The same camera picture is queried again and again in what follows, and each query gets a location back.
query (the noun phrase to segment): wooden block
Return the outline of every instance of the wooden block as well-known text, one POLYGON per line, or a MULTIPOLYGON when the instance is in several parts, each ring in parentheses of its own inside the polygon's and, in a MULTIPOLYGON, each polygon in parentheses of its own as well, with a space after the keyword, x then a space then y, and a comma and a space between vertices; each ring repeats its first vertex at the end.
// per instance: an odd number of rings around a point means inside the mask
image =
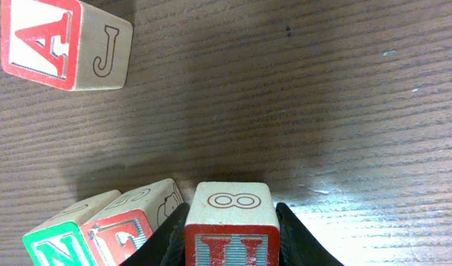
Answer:
POLYGON ((35 265, 95 265, 80 226, 121 193, 117 190, 82 200, 23 236, 35 265))
POLYGON ((2 0, 1 65, 67 91, 119 89, 132 31, 129 22, 76 0, 2 0))
POLYGON ((82 226, 98 265, 119 265, 174 212, 182 196, 172 179, 124 193, 82 226))
POLYGON ((200 183, 185 223, 188 266, 277 266, 280 231, 263 183, 200 183))

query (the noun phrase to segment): green letter n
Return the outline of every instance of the green letter n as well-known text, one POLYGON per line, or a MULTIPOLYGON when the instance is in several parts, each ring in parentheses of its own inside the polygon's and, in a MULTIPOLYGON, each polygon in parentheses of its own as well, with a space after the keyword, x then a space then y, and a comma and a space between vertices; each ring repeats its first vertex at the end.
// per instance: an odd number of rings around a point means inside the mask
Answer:
POLYGON ((73 236, 62 237, 61 243, 66 246, 66 248, 69 250, 70 255, 65 254, 51 242, 42 243, 35 249, 43 253, 50 266, 55 266, 54 260, 61 262, 63 265, 82 266, 81 260, 77 255, 77 251, 73 246, 73 236))

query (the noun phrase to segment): brown wooden surface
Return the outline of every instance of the brown wooden surface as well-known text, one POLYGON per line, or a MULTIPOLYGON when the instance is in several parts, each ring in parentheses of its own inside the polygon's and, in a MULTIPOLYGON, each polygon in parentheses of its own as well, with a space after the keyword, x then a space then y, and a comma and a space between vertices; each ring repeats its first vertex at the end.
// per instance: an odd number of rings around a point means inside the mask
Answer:
POLYGON ((0 264, 76 200, 173 177, 188 202, 266 182, 345 265, 452 265, 452 1, 87 2, 134 23, 127 84, 0 65, 0 264))

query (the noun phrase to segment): letter a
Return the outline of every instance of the letter a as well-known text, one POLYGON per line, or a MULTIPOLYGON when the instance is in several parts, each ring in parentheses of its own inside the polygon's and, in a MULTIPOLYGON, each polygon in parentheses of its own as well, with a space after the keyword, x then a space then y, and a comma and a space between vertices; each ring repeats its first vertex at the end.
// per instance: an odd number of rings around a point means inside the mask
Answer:
POLYGON ((39 55, 42 55, 48 60, 57 69, 57 76, 62 77, 64 75, 65 58, 52 53, 52 37, 59 35, 61 37, 61 43, 66 44, 69 30, 68 26, 69 14, 64 13, 60 21, 16 30, 14 34, 33 48, 39 55), (40 39, 45 40, 44 45, 37 42, 40 39))

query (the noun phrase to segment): red block face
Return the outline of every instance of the red block face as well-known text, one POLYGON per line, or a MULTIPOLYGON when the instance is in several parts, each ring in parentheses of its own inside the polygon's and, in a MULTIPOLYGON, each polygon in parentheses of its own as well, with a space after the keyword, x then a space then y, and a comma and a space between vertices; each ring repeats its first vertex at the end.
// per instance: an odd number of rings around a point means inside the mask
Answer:
POLYGON ((75 0, 2 0, 1 65, 20 78, 71 90, 80 32, 75 0))
POLYGON ((187 266, 276 266, 280 233, 273 226, 187 225, 187 266))
POLYGON ((81 230, 98 265, 121 264, 153 233, 141 210, 100 219, 81 230))

